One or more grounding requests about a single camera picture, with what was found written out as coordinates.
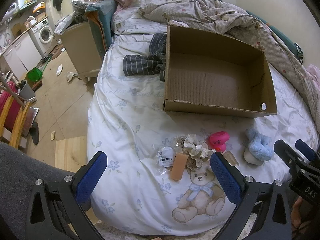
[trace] striped cloth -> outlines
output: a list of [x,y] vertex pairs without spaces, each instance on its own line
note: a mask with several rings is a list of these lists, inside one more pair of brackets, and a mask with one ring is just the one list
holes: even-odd
[[135,74],[154,75],[160,73],[160,80],[164,81],[165,58],[167,48],[167,34],[155,33],[149,45],[151,55],[127,55],[123,59],[123,72],[126,76]]

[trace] wooden board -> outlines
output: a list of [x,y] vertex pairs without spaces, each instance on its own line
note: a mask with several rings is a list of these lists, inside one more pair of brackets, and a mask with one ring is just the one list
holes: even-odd
[[77,172],[87,164],[87,137],[80,136],[56,142],[55,167]]

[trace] box hole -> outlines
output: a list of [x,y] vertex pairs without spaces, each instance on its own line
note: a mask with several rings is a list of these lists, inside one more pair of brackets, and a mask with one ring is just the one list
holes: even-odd
[[261,108],[262,111],[265,111],[267,109],[267,105],[265,103],[262,103],[260,105],[260,108]]

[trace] black slipper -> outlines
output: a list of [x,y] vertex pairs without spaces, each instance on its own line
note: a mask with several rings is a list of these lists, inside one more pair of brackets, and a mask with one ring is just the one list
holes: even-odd
[[32,126],[29,129],[29,133],[32,137],[34,145],[37,145],[39,143],[39,126],[37,122],[32,123]]

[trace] blue plush toy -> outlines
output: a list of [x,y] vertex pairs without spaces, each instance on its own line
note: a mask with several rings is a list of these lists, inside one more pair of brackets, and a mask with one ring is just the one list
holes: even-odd
[[245,134],[249,144],[244,150],[244,159],[255,165],[262,165],[263,161],[271,160],[273,150],[268,145],[271,139],[252,128],[247,129]]

